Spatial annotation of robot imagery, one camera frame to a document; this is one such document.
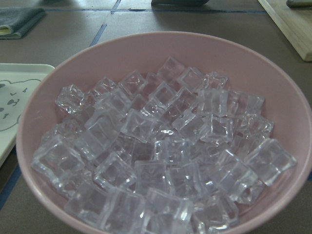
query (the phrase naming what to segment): pink bowl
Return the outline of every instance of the pink bowl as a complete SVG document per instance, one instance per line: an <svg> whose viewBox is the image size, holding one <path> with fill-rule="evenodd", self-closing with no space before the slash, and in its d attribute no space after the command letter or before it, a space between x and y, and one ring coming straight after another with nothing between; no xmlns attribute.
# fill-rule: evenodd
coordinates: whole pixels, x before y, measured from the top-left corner
<svg viewBox="0 0 312 234"><path fill-rule="evenodd" d="M254 206L241 207L240 223L224 234L245 233L262 225L302 188L312 167L312 113L285 72L260 54L224 39L185 32L137 34L95 45L63 62L41 82L19 119L17 152L22 174L37 199L63 222L87 234L105 233L68 215L62 208L65 199L30 166L41 136L58 121L54 100L61 88L74 83L88 90L104 75L118 82L135 69L143 74L156 72L168 56L203 73L228 75L233 89L263 95L262 115L275 121L272 137L298 160Z"/></svg>

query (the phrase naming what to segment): table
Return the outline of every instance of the table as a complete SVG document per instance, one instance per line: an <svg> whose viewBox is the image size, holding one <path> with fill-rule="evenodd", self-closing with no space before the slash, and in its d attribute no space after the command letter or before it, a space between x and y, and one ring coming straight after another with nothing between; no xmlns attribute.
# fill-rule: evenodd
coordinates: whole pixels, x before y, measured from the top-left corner
<svg viewBox="0 0 312 234"><path fill-rule="evenodd" d="M42 7L46 16L22 39L0 40L0 63L54 67L117 37L189 31L247 46L288 73L312 104L312 64L304 62L257 0L210 0L202 7L151 6L150 0L2 0L0 7ZM0 233L79 234L32 195L11 152L0 168ZM312 181L288 207L250 234L312 233Z"/></svg>

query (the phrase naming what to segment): folded cloth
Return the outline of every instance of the folded cloth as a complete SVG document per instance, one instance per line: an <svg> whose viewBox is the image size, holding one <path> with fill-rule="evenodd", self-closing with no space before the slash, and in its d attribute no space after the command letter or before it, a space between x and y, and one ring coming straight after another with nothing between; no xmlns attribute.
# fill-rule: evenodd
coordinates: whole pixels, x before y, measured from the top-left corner
<svg viewBox="0 0 312 234"><path fill-rule="evenodd" d="M42 8L0 8L0 39L22 38L44 15Z"/></svg>

